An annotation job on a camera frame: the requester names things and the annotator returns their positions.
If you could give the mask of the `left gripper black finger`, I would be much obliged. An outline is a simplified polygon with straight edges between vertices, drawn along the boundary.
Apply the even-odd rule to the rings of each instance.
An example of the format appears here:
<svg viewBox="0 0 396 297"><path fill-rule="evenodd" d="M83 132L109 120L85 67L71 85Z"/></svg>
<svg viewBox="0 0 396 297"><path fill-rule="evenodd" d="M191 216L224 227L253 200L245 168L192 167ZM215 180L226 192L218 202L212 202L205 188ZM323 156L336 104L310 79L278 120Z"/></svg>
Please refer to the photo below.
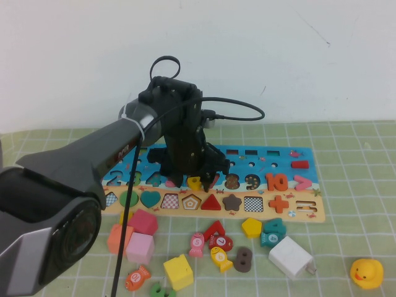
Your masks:
<svg viewBox="0 0 396 297"><path fill-rule="evenodd" d="M181 187L184 181L184 175L178 171L171 173L168 179L174 184L175 187Z"/></svg>
<svg viewBox="0 0 396 297"><path fill-rule="evenodd" d="M202 187L204 188L204 191L208 191L210 189L210 185L213 183L214 178L215 178L214 172L206 172L200 176L200 181L202 183Z"/></svg>

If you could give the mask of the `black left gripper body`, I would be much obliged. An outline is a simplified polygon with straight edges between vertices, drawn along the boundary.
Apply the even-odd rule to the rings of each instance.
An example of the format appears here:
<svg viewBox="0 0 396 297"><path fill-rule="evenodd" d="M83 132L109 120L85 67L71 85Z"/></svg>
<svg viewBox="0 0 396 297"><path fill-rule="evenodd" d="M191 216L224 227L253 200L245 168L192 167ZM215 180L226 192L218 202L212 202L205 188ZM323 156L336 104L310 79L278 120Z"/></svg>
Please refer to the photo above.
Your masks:
<svg viewBox="0 0 396 297"><path fill-rule="evenodd" d="M162 174L213 176L228 174L230 161L218 148L206 141L204 128L199 125L190 130L178 125L164 135L165 147L151 148L149 163L161 165Z"/></svg>

